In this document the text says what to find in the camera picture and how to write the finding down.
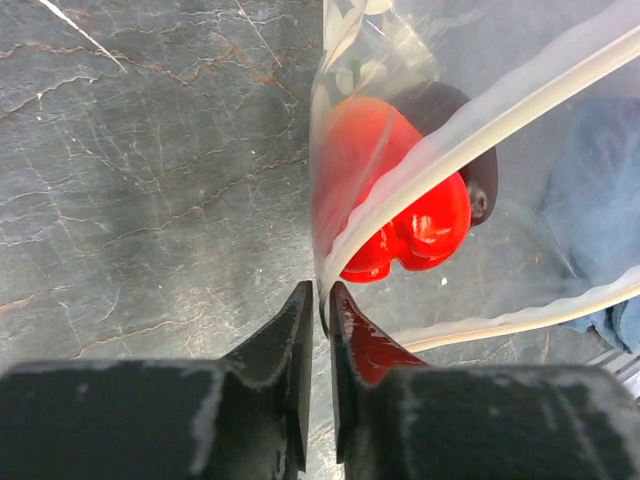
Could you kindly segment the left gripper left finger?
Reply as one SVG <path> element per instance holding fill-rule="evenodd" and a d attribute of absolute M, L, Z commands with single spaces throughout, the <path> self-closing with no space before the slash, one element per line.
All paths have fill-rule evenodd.
<path fill-rule="evenodd" d="M 313 287 L 217 359 L 37 361 L 1 377 L 5 479 L 295 479 Z"/>

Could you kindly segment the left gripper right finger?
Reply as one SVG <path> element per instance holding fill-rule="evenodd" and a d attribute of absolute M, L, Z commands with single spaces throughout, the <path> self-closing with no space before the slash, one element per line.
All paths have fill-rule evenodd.
<path fill-rule="evenodd" d="M 635 479 L 639 406 L 578 365 L 436 368 L 342 283 L 329 295 L 336 459 L 349 479 Z"/>

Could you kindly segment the red bell pepper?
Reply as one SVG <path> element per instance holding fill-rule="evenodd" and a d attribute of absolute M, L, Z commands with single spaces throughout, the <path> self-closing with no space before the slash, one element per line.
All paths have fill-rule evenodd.
<path fill-rule="evenodd" d="M 323 286 L 376 282 L 393 263 L 433 269 L 464 243 L 465 182 L 451 168 L 428 173 L 440 155 L 396 107 L 351 96 L 313 132 L 312 235 Z"/>

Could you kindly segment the clear zip top bag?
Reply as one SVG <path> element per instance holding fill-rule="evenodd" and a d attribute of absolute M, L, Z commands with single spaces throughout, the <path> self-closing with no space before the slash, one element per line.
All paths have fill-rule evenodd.
<path fill-rule="evenodd" d="M 319 314 L 405 348 L 639 294 L 635 1 L 327 1 L 311 104 Z"/>

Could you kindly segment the dark purple fruit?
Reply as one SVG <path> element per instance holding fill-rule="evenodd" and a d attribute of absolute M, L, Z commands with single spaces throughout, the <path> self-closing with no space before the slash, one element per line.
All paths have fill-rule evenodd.
<path fill-rule="evenodd" d="M 422 81 L 395 93 L 390 104 L 422 136 L 433 135 L 443 163 L 455 167 L 466 186 L 472 227 L 486 222 L 496 206 L 499 186 L 496 147 L 480 140 L 461 109 L 471 98 L 453 85 Z"/>

